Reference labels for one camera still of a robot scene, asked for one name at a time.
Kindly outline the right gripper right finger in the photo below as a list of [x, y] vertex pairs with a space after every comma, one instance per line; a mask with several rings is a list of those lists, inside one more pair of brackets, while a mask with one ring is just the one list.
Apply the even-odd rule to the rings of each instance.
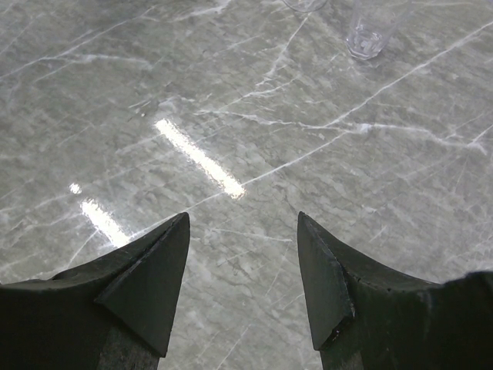
[[299, 214], [297, 249], [325, 369], [490, 369], [492, 274], [443, 284], [401, 273]]

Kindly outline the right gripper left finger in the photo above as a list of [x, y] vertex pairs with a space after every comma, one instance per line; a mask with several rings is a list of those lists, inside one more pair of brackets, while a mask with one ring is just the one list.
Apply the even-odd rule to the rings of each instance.
[[155, 369], [166, 356], [189, 215], [47, 280], [1, 287], [3, 369]]

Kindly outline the tiny clear shot glass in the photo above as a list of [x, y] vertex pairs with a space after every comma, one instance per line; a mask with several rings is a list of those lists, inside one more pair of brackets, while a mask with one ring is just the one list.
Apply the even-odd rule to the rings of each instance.
[[346, 38], [349, 53], [360, 60], [378, 56], [410, 14], [412, 3], [405, 0], [353, 1]]

